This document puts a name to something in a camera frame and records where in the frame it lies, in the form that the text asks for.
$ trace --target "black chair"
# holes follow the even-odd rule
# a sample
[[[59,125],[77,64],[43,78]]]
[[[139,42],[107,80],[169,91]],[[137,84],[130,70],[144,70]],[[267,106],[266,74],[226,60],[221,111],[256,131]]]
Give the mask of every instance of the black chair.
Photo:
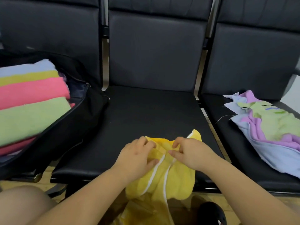
[[[223,157],[193,95],[211,5],[109,0],[110,103],[90,139],[67,152],[52,173],[52,182],[69,184],[67,195],[109,169],[140,136],[173,140],[195,128]],[[195,191],[212,187],[196,173]]]
[[[300,118],[299,113],[280,102],[289,79],[297,73],[299,9],[300,0],[222,0],[199,90],[199,98],[232,163],[272,193],[300,194],[300,180],[277,172],[260,159],[229,120],[231,116],[225,116],[235,113],[223,107],[231,100],[222,95],[249,89],[257,98]]]
[[[101,88],[100,18],[99,0],[0,0],[0,56],[35,51],[67,55],[80,60]],[[49,163],[11,179],[38,182]]]

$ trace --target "yellow folded towel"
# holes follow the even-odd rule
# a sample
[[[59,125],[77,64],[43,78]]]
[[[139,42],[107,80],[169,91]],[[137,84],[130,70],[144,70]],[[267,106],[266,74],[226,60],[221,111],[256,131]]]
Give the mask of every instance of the yellow folded towel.
[[[126,187],[126,197],[129,199],[126,208],[113,222],[123,225],[173,225],[167,199],[184,200],[190,196],[195,184],[195,170],[192,170],[174,159],[169,150],[174,141],[161,138],[149,138],[156,143],[148,159],[159,159],[159,163],[142,178]],[[201,140],[197,130],[188,136]]]
[[[26,74],[11,75],[0,77],[0,86],[27,81],[44,80],[51,77],[59,77],[58,72],[56,70],[48,70],[43,72],[29,72]]]

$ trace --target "chair backrest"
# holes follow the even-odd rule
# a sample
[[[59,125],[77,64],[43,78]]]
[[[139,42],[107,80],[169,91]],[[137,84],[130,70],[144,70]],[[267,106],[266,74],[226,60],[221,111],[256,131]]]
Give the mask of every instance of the chair backrest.
[[[99,0],[0,0],[4,48],[76,58],[102,87],[100,18]]]
[[[222,0],[201,94],[280,100],[300,57],[300,0]]]
[[[110,85],[192,92],[212,0],[109,0]]]

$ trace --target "pink towel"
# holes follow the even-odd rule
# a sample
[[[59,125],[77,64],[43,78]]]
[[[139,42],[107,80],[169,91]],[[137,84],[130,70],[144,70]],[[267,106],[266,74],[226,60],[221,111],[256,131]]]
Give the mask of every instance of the pink towel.
[[[2,155],[8,155],[13,152],[19,151],[26,145],[28,145],[30,142],[32,142],[35,139],[35,137],[29,138],[27,140],[22,140],[14,144],[10,144],[4,147],[0,147],[0,156]]]
[[[0,87],[0,110],[58,97],[70,99],[69,89],[62,77],[5,85]]]

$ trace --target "hand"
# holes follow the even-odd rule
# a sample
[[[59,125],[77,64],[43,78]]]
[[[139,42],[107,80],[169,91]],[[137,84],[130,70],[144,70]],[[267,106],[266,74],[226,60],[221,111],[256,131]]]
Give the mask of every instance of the hand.
[[[169,154],[187,167],[207,173],[208,169],[219,162],[219,157],[205,143],[196,139],[177,137],[173,143],[173,148],[180,145],[179,151],[170,150]]]
[[[144,136],[126,144],[112,169],[118,169],[118,173],[121,174],[126,185],[128,185],[132,181],[143,177],[159,162],[157,159],[147,160],[149,152],[155,147],[156,144],[153,141],[148,142]]]

